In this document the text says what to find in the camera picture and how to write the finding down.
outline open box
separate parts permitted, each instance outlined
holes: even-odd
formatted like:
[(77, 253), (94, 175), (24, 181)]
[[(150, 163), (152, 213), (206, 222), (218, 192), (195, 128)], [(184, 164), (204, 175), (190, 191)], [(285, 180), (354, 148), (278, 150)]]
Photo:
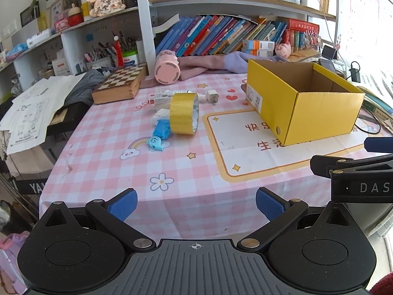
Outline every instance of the open box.
[(284, 146), (350, 133), (363, 99), (317, 63), (248, 62), (247, 100)]

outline pink cup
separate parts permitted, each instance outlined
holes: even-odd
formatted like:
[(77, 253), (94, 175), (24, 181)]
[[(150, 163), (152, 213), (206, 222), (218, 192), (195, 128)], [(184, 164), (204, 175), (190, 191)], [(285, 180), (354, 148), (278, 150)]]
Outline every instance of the pink cup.
[(173, 84), (180, 76), (179, 62), (175, 52), (163, 50), (157, 55), (154, 77), (161, 84)]

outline pink and white tablecloth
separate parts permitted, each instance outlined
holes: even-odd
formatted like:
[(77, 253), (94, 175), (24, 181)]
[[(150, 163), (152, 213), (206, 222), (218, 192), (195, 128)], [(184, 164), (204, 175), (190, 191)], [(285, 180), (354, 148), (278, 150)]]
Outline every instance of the pink and white tablecloth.
[[(240, 88), (245, 79), (246, 74), (203, 74), (171, 85), (198, 93), (215, 89), (219, 103), (200, 103), (196, 135), (171, 135), (163, 152), (146, 144), (154, 131), (155, 110), (147, 104), (153, 89), (140, 90), (133, 100), (92, 106), (50, 174), (40, 214), (54, 201), (82, 207), (131, 187), (138, 193), (138, 207), (126, 222), (159, 241), (222, 237), (261, 227), (267, 219), (255, 206), (260, 186), (286, 200), (325, 205), (330, 182), (311, 173), (308, 159), (340, 146), (349, 149), (339, 156), (371, 156), (361, 146), (365, 133), (316, 142), (298, 153), (290, 151), (294, 146), (282, 148), (245, 101)], [(223, 143), (220, 137), (230, 138)], [(307, 158), (298, 161), (299, 154)]]

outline gray ridged plate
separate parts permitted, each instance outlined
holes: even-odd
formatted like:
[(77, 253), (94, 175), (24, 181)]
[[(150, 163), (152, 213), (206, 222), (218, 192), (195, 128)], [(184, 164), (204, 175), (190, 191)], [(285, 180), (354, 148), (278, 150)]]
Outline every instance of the gray ridged plate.
[[(310, 295), (284, 284), (259, 255), (240, 252), (229, 240), (163, 240), (155, 251), (134, 254), (114, 280), (85, 294)], [(346, 295), (367, 294), (359, 289)]]

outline barcode label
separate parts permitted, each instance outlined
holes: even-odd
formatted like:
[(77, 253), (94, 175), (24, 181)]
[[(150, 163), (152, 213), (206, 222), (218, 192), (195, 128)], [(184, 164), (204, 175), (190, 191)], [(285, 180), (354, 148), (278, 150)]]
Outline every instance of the barcode label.
[(261, 113), (263, 98), (248, 84), (247, 84), (246, 99), (251, 103), (253, 107), (255, 107), (258, 113)]

